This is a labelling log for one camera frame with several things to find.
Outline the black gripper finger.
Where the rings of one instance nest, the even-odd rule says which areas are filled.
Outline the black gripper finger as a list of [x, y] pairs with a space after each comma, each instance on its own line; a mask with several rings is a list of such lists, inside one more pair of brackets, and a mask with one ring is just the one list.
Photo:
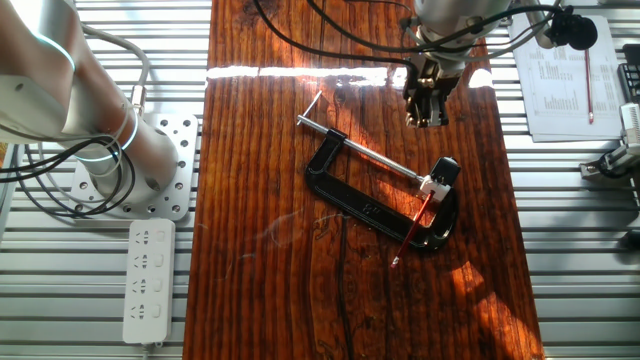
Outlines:
[[430, 97], [430, 119], [429, 125], [445, 126], [449, 124], [448, 115], [445, 106], [446, 98], [441, 94], [432, 94]]
[[423, 115], [423, 107], [425, 104], [425, 94], [423, 92], [415, 92], [409, 94], [406, 99], [406, 125], [414, 128], [424, 128], [426, 120]]

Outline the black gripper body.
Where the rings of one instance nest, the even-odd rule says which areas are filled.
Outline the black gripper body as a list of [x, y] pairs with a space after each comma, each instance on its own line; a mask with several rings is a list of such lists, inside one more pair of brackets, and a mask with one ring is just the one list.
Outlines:
[[408, 72], [403, 98], [421, 99], [437, 95], [446, 100], [456, 88], [466, 64], [464, 62], [434, 57], [431, 53], [414, 53], [407, 60], [413, 65]]

